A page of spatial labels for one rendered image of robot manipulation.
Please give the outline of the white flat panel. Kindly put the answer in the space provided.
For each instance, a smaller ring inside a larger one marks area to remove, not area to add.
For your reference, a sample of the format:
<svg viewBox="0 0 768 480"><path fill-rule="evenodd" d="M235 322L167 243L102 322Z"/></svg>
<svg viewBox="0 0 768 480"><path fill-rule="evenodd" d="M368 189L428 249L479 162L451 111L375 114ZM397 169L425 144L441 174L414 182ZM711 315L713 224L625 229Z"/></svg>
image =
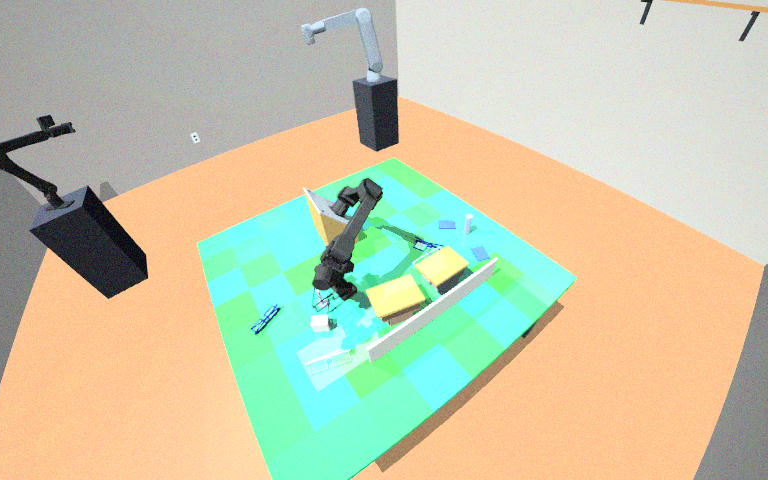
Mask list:
<svg viewBox="0 0 768 480"><path fill-rule="evenodd" d="M498 258L495 257L481 269L470 275L459 285L448 291L401 326L366 347L369 362L372 364L382 355L404 342L439 315L445 313L457 302L466 297L486 280L493 276Z"/></svg>

